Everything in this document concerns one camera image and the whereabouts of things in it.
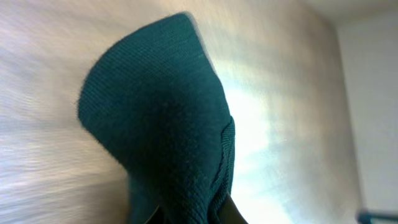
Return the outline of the black polo shirt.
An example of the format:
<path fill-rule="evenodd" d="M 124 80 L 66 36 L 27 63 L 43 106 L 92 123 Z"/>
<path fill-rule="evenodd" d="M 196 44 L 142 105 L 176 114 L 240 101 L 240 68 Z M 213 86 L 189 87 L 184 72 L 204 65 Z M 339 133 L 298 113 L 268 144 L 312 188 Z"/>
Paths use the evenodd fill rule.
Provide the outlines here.
<path fill-rule="evenodd" d="M 110 47 L 85 78 L 78 119 L 164 223 L 220 222 L 233 180 L 234 119 L 188 14 Z"/>

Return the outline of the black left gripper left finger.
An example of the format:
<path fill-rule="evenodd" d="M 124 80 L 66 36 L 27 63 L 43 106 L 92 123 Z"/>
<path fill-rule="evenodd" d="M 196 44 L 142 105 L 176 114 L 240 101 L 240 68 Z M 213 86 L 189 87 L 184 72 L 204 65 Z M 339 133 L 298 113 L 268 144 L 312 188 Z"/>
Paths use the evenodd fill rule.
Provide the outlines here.
<path fill-rule="evenodd" d="M 160 206 L 155 209 L 145 224 L 165 224 L 165 214 Z"/>

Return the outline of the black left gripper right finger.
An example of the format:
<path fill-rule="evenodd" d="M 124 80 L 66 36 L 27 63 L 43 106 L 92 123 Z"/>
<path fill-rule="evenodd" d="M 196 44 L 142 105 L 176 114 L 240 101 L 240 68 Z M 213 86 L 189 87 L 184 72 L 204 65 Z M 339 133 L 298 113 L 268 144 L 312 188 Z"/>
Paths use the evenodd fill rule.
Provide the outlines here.
<path fill-rule="evenodd" d="M 226 198 L 218 212 L 221 224 L 248 224 L 236 207 L 230 194 Z"/>

